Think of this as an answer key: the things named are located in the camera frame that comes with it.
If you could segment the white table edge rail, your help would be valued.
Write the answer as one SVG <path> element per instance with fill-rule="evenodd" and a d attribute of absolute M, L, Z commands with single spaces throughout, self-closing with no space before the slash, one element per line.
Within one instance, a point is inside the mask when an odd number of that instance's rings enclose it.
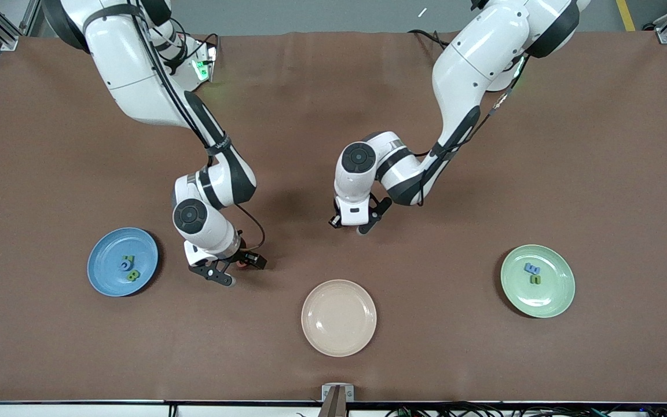
<path fill-rule="evenodd" d="M 321 400 L 0 401 L 0 417 L 317 417 Z M 347 417 L 667 417 L 661 401 L 354 401 Z"/>

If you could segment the green plate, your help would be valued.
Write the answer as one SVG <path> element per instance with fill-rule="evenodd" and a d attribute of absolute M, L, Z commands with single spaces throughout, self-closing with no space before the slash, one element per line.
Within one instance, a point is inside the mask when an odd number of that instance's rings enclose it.
<path fill-rule="evenodd" d="M 542 283 L 530 282 L 526 263 L 541 268 Z M 566 259 L 553 249 L 537 244 L 514 248 L 503 259 L 500 284 L 510 304 L 535 319 L 551 319 L 567 311 L 576 293 L 576 283 Z"/>

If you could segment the blue plate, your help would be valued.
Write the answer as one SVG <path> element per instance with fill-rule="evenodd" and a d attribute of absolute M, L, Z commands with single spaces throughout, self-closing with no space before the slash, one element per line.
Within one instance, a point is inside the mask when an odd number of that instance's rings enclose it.
<path fill-rule="evenodd" d="M 124 255 L 134 256 L 132 270 L 140 272 L 135 282 L 127 281 L 128 272 L 118 269 Z M 128 297 L 139 293 L 151 282 L 158 264 L 156 240 L 143 229 L 128 227 L 111 231 L 96 243 L 86 270 L 90 285 L 101 295 Z"/>

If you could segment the beige plate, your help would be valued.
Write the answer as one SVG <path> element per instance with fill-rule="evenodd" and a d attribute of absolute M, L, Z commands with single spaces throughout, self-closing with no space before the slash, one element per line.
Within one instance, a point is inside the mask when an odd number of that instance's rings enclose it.
<path fill-rule="evenodd" d="M 376 306 L 365 288 L 336 279 L 313 288 L 303 303 L 300 322 L 310 346 L 332 358 L 365 348 L 378 325 Z"/>

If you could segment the silver metal clamp bracket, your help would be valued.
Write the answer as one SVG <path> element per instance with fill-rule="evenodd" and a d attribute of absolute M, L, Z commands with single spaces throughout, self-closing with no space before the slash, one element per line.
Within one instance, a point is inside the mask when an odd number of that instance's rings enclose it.
<path fill-rule="evenodd" d="M 321 393 L 322 393 L 321 402 L 324 402 L 328 398 L 328 394 L 330 392 L 337 392 L 338 396 L 336 398 L 339 399 L 339 400 L 341 398 L 343 398 L 345 402 L 354 402 L 356 400 L 354 385 L 352 385 L 351 383 L 334 382 L 334 383 L 326 383 L 325 385 L 322 385 L 322 387 L 321 387 Z"/>

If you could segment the brown table mat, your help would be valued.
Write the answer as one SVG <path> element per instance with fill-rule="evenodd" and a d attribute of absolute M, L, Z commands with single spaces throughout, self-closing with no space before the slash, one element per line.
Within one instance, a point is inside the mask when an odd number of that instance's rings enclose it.
<path fill-rule="evenodd" d="M 59 39 L 0 55 L 0 400 L 307 400 L 327 382 L 376 400 L 667 401 L 667 46 L 578 32 L 532 59 L 421 207 L 366 236 L 332 229 L 343 148 L 392 130 L 421 153 L 442 130 L 438 48 L 412 34 L 227 37 L 198 91 L 254 170 L 262 271 L 225 288 L 188 270 L 174 181 L 206 163 L 186 129 L 125 116 L 90 56 Z M 87 260 L 111 231 L 156 240 L 151 282 L 108 297 Z M 567 311 L 503 293 L 511 250 L 567 261 Z M 308 293 L 369 293 L 357 354 L 305 338 Z"/>

